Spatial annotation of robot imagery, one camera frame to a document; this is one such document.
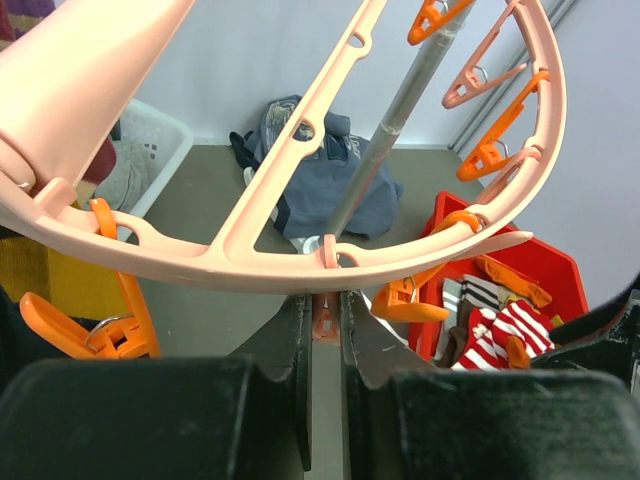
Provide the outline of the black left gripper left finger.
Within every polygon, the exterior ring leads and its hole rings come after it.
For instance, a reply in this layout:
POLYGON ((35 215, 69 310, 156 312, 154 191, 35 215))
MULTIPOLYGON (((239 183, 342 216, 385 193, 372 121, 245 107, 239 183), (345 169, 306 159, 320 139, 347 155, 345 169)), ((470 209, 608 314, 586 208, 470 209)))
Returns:
POLYGON ((224 357, 43 360, 1 397, 5 479, 300 479, 312 300, 224 357))

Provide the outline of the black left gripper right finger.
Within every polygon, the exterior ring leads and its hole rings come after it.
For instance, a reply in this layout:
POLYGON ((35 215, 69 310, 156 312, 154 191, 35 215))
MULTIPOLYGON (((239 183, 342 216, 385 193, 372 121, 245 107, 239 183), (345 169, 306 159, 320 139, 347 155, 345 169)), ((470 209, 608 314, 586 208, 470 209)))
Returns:
POLYGON ((529 370, 451 372, 340 297, 348 479, 635 479, 639 286, 564 326, 529 370))

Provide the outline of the pink clothes peg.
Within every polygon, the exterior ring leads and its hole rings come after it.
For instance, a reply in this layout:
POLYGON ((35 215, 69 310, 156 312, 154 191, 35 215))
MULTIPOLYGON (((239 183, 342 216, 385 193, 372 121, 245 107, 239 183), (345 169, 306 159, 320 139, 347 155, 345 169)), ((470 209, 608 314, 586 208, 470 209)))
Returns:
MULTIPOLYGON (((319 257, 326 269, 337 269, 338 253, 334 234, 325 234, 319 257)), ((312 295, 312 339, 314 342, 340 346, 341 293, 339 291, 312 295)))

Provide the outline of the pink round clip hanger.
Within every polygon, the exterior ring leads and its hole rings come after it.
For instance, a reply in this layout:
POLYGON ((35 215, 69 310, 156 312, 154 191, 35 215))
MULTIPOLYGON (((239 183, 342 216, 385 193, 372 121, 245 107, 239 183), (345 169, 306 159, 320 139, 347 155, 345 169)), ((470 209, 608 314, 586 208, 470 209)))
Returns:
POLYGON ((328 238, 306 255, 263 253, 255 243, 301 160, 324 133, 324 117, 354 64, 372 48, 384 9, 365 1, 350 20, 253 181, 208 245, 165 236, 116 213, 137 236, 101 236, 96 217, 74 207, 76 184, 175 32, 188 1, 67 1, 1 54, 1 222, 64 254, 169 283, 292 294, 382 284, 530 239, 506 226, 549 177, 566 123, 561 56, 543 5, 510 1, 537 81, 534 133, 467 207, 428 237, 365 250, 328 238))

